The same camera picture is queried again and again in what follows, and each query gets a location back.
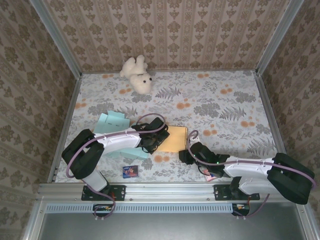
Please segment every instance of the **table surface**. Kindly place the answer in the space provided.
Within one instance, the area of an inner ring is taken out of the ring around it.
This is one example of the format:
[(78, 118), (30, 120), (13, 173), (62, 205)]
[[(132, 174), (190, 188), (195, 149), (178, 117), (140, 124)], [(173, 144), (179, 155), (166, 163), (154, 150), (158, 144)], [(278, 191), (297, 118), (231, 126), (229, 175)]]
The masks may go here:
[[(170, 126), (185, 126), (188, 133), (198, 130), (201, 142), (216, 154), (255, 159), (276, 155), (253, 71), (156, 72), (148, 95), (137, 94), (119, 74), (84, 74), (81, 80), (65, 146), (83, 129), (93, 131), (100, 114), (113, 110), (131, 123), (159, 113)], [(139, 177), (123, 179), (122, 168), (131, 165), (139, 166)], [(66, 167), (61, 159), (56, 183), (78, 181), (67, 178)], [(195, 164), (185, 165), (173, 152), (155, 152), (145, 160), (102, 155), (96, 168), (111, 183), (206, 181)]]

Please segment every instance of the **light blue paper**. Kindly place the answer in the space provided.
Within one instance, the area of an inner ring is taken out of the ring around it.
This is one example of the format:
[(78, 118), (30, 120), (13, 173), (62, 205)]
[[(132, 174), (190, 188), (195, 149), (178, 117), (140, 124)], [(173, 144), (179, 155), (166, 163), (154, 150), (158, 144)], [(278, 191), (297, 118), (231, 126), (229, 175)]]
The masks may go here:
[[(130, 119), (125, 118), (121, 112), (108, 111), (108, 114), (101, 113), (99, 120), (94, 128), (95, 134), (109, 134), (114, 132), (121, 132), (128, 129), (130, 126)], [(119, 151), (113, 151), (107, 154), (112, 158), (124, 157), (128, 159), (147, 159), (148, 153), (144, 152), (141, 147), (124, 148)]]

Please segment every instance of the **perforated metal strip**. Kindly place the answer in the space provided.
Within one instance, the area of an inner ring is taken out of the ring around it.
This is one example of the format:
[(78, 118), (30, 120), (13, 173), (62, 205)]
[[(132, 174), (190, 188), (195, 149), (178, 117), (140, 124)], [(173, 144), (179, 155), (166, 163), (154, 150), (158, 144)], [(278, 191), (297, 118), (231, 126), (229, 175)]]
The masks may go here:
[[(92, 203), (50, 203), (47, 205), (45, 213), (92, 213)], [(232, 213), (231, 203), (118, 203), (115, 213)]]

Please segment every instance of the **gray floor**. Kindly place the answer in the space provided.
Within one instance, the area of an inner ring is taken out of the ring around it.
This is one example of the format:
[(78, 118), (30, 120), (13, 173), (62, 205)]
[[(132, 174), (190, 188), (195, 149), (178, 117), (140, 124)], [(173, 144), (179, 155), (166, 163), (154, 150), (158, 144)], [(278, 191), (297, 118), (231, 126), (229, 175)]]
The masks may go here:
[(268, 203), (254, 217), (230, 213), (47, 214), (40, 240), (304, 240), (294, 204)]

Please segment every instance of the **white teddy bear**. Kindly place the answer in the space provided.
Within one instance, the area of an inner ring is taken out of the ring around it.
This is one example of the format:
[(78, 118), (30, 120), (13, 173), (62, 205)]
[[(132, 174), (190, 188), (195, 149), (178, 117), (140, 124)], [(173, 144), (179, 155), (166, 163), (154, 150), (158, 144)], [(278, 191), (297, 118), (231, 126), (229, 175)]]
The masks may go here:
[(138, 94), (148, 94), (151, 91), (152, 78), (146, 71), (147, 67), (143, 55), (139, 55), (136, 60), (134, 57), (130, 57), (123, 64), (120, 76), (129, 79)]

